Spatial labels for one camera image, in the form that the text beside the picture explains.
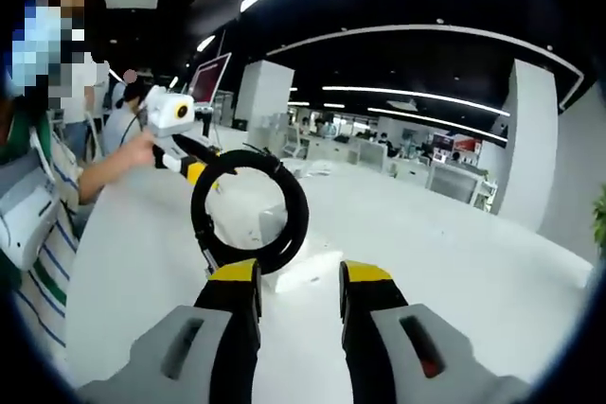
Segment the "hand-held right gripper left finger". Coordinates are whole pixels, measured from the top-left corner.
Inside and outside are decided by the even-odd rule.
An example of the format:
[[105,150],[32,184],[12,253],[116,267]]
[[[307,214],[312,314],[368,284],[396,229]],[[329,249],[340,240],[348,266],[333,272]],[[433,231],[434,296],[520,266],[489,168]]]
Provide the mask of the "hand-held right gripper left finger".
[[212,273],[136,339],[124,367],[78,391],[84,403],[249,403],[260,348],[260,267],[246,259]]

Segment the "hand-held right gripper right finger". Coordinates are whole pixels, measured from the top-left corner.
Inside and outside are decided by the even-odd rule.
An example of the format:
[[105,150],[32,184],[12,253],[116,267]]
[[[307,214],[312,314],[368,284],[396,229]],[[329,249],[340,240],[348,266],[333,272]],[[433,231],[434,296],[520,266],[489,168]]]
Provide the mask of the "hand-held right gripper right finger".
[[409,304],[385,270],[339,269],[342,347],[356,403],[521,403],[529,386],[497,376],[471,341],[423,304]]

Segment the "person's left hand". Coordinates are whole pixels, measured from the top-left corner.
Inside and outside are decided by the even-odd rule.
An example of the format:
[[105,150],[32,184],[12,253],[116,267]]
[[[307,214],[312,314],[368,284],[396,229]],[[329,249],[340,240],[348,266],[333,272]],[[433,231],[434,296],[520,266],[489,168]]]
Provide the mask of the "person's left hand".
[[154,164],[154,136],[143,131],[116,152],[117,161],[123,169],[151,166]]

